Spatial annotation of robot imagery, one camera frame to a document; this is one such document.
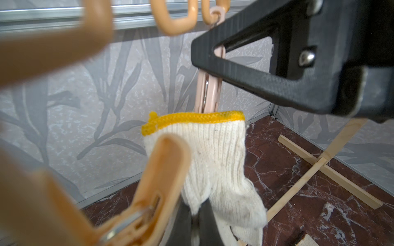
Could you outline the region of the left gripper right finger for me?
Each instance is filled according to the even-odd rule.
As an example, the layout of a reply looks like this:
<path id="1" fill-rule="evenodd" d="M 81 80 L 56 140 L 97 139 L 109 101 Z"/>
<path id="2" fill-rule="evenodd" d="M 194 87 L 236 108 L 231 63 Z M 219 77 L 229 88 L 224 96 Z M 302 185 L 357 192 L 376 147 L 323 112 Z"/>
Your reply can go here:
<path id="1" fill-rule="evenodd" d="M 209 199 L 202 203 L 199 209 L 198 219 L 199 246 L 224 246 Z"/>

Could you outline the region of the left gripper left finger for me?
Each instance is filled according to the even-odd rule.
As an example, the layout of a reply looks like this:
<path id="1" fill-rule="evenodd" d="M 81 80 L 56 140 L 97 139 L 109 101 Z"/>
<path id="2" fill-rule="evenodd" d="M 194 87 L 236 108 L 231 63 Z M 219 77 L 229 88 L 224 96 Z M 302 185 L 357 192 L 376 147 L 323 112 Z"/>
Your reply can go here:
<path id="1" fill-rule="evenodd" d="M 166 245 L 191 246 L 191 224 L 192 215 L 190 208 L 180 198 L 178 211 Z"/>

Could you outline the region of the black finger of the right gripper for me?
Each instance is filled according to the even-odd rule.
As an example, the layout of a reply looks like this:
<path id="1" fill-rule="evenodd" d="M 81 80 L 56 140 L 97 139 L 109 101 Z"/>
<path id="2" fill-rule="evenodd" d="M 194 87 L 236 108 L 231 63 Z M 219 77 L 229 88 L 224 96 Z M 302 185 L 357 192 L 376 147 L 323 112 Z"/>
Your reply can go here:
<path id="1" fill-rule="evenodd" d="M 214 54 L 266 37 L 269 72 Z M 383 123 L 394 117 L 394 3 L 255 1 L 194 39 L 191 61 L 276 105 Z"/>

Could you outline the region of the white glove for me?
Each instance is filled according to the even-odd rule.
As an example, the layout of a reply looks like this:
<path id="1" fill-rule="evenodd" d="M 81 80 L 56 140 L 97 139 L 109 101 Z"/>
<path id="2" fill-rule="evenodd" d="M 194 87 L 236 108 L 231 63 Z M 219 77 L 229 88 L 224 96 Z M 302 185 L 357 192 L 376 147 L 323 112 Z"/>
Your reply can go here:
<path id="1" fill-rule="evenodd" d="M 148 154 L 164 134 L 175 134 L 189 145 L 191 166 L 182 201 L 192 216 L 209 202 L 219 238 L 226 246 L 235 246 L 238 240 L 260 246 L 267 225 L 267 210 L 244 174 L 246 129 L 241 111 L 163 116 L 152 112 L 141 128 Z"/>

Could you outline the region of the orange clip hanger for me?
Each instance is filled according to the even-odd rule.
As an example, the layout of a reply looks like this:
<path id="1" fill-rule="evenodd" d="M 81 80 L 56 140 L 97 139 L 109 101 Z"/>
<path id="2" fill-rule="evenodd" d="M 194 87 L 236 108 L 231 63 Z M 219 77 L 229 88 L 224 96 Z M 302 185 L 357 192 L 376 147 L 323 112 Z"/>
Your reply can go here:
<path id="1" fill-rule="evenodd" d="M 110 1 L 84 1 L 82 23 L 66 31 L 30 35 L 1 41 L 1 88 L 72 65 L 102 51 L 113 37 Z M 165 1 L 150 1 L 159 29 L 168 36 L 193 29 L 202 13 L 205 24 L 219 20 L 210 12 L 209 1 L 188 1 L 184 18 L 170 18 Z"/>

